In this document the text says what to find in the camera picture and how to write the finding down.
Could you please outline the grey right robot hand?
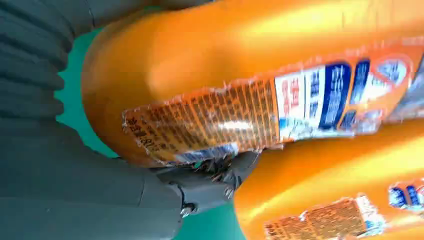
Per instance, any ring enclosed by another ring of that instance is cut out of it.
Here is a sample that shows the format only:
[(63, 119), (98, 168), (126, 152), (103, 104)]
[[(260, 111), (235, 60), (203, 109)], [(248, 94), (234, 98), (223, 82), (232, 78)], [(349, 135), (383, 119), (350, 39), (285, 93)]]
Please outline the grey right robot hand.
[(231, 201), (257, 166), (239, 154), (213, 180), (193, 169), (132, 167), (57, 121), (59, 73), (79, 36), (157, 6), (201, 0), (3, 0), (0, 3), (0, 237), (171, 240), (183, 219)]

